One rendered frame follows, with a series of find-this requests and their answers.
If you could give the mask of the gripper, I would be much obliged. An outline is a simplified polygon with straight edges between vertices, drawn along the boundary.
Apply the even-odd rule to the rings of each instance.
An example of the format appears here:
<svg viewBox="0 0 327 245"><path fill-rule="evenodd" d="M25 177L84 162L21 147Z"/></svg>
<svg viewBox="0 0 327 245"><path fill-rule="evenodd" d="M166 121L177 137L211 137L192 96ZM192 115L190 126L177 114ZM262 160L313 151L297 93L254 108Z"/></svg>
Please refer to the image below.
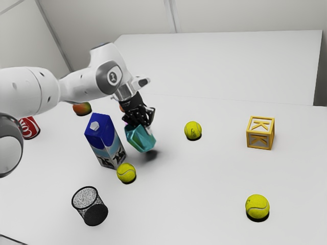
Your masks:
<svg viewBox="0 0 327 245"><path fill-rule="evenodd" d="M151 124L154 119L155 108L148 107L139 92L125 101L119 101L119 105L125 113L122 120L136 128L139 125L145 127L149 135L152 135Z"/></svg>

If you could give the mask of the yellow tennis ball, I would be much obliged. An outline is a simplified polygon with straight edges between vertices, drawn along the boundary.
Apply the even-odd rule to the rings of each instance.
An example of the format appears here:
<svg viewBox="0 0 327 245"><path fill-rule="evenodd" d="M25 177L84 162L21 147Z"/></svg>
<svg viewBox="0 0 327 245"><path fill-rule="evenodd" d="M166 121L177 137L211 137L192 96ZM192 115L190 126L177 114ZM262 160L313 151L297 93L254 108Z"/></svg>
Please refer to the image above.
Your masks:
<svg viewBox="0 0 327 245"><path fill-rule="evenodd" d="M202 136L202 127L196 121L190 121L184 126L184 134L189 140L197 140Z"/></svg>
<svg viewBox="0 0 327 245"><path fill-rule="evenodd" d="M263 195L253 194L247 198L245 209L250 217L254 219L263 219L270 211L270 204Z"/></svg>
<svg viewBox="0 0 327 245"><path fill-rule="evenodd" d="M130 163L122 163L116 171L118 179L123 183L130 183L136 179L136 169Z"/></svg>

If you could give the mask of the blue milk carton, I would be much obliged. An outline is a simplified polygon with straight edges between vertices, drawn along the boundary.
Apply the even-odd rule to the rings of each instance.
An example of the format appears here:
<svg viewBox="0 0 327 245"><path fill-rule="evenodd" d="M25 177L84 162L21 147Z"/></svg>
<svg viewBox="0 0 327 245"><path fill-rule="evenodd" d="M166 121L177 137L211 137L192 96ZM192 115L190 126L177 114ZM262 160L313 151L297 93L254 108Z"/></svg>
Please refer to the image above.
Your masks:
<svg viewBox="0 0 327 245"><path fill-rule="evenodd" d="M109 115L93 113L84 135L101 166L117 169L126 151Z"/></svg>

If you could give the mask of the red green mango fruit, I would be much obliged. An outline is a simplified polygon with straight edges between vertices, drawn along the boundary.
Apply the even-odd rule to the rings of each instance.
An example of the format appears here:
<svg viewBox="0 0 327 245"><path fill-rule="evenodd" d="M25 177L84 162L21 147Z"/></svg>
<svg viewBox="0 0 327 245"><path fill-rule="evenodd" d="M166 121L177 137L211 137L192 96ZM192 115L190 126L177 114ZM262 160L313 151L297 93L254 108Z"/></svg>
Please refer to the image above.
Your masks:
<svg viewBox="0 0 327 245"><path fill-rule="evenodd" d="M88 115L92 112L92 108L89 102L84 102L81 104L74 104L73 105L73 111L78 115L78 116L85 116Z"/></svg>

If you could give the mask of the black mesh pen holder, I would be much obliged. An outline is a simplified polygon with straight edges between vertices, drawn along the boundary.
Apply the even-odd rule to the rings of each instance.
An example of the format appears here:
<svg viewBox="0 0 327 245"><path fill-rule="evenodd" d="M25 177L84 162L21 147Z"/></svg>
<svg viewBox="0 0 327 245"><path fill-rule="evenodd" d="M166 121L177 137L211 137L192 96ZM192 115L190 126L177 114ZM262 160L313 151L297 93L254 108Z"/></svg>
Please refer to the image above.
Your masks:
<svg viewBox="0 0 327 245"><path fill-rule="evenodd" d="M97 226L108 216L108 208L93 186L85 186L76 191L71 204L88 226Z"/></svg>

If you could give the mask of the yellow letter block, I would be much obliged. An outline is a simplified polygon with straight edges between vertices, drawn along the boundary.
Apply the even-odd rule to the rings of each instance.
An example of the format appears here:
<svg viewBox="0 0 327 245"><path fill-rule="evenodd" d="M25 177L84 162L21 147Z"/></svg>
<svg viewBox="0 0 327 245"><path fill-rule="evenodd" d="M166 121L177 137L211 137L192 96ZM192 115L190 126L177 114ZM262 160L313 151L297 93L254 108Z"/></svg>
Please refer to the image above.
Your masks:
<svg viewBox="0 0 327 245"><path fill-rule="evenodd" d="M251 116L246 128L248 148L271 150L275 133L275 118Z"/></svg>

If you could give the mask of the red soda can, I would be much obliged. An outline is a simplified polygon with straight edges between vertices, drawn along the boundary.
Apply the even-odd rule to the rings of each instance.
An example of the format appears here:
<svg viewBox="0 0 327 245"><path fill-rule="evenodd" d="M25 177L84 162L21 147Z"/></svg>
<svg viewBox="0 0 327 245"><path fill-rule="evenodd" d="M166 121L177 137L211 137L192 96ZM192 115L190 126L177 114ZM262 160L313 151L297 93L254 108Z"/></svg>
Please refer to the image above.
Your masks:
<svg viewBox="0 0 327 245"><path fill-rule="evenodd" d="M18 121L22 128L23 139L30 140L39 135L40 127L32 116L21 118Z"/></svg>

